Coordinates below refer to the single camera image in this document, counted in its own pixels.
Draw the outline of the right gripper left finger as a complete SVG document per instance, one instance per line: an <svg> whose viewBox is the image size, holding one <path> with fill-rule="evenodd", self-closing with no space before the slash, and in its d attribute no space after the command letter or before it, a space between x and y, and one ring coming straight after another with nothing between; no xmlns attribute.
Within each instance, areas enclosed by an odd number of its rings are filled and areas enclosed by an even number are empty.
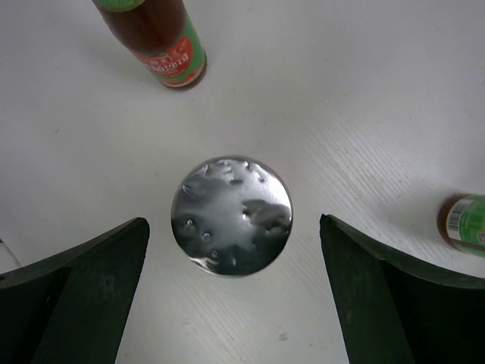
<svg viewBox="0 0 485 364"><path fill-rule="evenodd" d="M113 363L149 242L134 218L1 275L3 363Z"/></svg>

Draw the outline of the silver lid shaker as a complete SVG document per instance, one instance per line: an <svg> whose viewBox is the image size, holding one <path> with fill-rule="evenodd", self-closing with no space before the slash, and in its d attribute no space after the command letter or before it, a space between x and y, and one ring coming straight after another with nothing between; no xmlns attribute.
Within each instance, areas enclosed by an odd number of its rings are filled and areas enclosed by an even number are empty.
<svg viewBox="0 0 485 364"><path fill-rule="evenodd" d="M171 204L177 245L201 270L239 278L267 268L293 229L293 202L276 171L228 155L194 167Z"/></svg>

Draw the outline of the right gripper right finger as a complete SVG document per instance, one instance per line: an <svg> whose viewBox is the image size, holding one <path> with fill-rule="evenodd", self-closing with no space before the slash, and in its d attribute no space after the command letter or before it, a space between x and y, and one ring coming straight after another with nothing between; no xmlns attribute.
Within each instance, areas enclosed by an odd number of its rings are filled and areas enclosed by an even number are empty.
<svg viewBox="0 0 485 364"><path fill-rule="evenodd" d="M350 363L482 363L484 280L322 215L321 249Z"/></svg>

